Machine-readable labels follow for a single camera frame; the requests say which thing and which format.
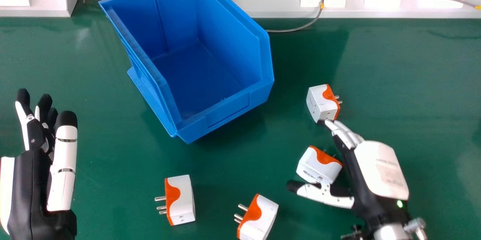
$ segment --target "metal prong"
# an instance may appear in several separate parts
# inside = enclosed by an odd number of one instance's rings
[[[237,207],[241,208],[244,211],[248,211],[248,209],[249,209],[244,204],[239,204]]]
[[[165,196],[155,197],[153,200],[154,200],[155,202],[165,201]]]

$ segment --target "black and white robotic hand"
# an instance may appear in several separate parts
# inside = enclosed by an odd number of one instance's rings
[[[70,209],[77,163],[77,116],[60,114],[44,94],[35,111],[20,89],[15,109],[25,151],[2,157],[0,221],[13,240],[73,240],[77,217]]]
[[[421,218],[407,210],[409,189],[394,149],[364,140],[339,121],[319,121],[330,130],[343,163],[310,146],[299,161],[297,174],[305,182],[290,180],[287,189],[299,196],[335,207],[352,209],[365,226],[353,226],[343,240],[427,240]],[[351,188],[336,186],[342,167]]]

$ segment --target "blue plastic bin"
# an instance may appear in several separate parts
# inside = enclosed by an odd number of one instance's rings
[[[269,36],[231,0],[103,0],[127,72],[167,132],[191,143],[264,103]]]

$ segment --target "robotic hand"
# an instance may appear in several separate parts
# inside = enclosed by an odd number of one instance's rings
[[[309,183],[289,181],[287,189],[314,201],[352,209],[365,226],[353,226],[352,234],[341,237],[344,240],[412,240],[414,234],[419,240],[427,240],[424,220],[411,219],[407,211],[409,189],[394,149],[378,141],[364,140],[339,121],[324,120],[318,124],[331,131],[347,168],[352,195],[349,197],[344,191],[343,197],[336,197],[333,182],[341,169],[338,163],[342,163],[319,150],[313,152],[312,146],[297,170]]]
[[[0,162],[0,221],[13,240],[73,240],[77,217],[70,210],[77,162],[77,117],[51,107],[45,94],[30,109],[20,89],[15,108],[25,151]]]

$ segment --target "green table surface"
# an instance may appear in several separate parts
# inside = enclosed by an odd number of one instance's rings
[[[307,146],[337,152],[305,104],[308,87],[329,83],[344,101],[339,119],[397,152],[410,212],[430,238],[479,238],[481,20],[320,19],[271,35],[271,46],[267,103],[187,145],[168,136],[130,81],[127,54],[95,2],[79,3],[72,18],[1,18],[0,154],[22,152],[17,89],[33,104],[50,93],[79,118],[77,239],[235,239],[237,204],[260,193],[280,205],[269,239],[335,240],[361,221],[285,189]],[[183,174],[197,221],[170,227],[153,198],[165,177]]]

